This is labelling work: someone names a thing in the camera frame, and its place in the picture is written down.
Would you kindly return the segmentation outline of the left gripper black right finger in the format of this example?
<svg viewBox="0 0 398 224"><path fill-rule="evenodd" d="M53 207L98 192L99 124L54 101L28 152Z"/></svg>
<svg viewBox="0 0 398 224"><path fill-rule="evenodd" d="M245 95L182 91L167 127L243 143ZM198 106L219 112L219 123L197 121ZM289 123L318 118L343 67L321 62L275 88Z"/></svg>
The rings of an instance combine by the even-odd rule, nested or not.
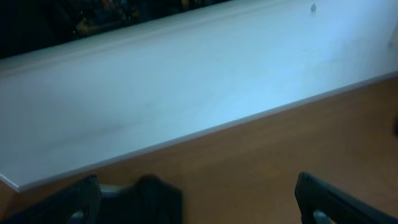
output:
<svg viewBox="0 0 398 224"><path fill-rule="evenodd" d="M397 224L397 218L365 204L308 172L299 173L295 198L302 223Z"/></svg>

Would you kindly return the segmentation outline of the black shorts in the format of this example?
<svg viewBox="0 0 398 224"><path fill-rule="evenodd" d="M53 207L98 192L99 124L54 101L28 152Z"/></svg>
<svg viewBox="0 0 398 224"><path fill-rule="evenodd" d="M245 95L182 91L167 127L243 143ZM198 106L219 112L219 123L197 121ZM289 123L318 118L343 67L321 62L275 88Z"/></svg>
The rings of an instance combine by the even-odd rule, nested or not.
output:
<svg viewBox="0 0 398 224"><path fill-rule="evenodd" d="M183 193L155 175L142 176L127 187L102 188L96 222L182 224Z"/></svg>

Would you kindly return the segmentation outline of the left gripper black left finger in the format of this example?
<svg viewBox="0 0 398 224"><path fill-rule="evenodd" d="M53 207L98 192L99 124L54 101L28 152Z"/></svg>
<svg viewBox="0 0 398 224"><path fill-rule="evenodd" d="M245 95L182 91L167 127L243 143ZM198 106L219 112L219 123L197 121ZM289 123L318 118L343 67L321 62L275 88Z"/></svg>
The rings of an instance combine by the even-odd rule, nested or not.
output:
<svg viewBox="0 0 398 224"><path fill-rule="evenodd" d="M95 175L89 175L1 224L95 223L100 205L100 184Z"/></svg>

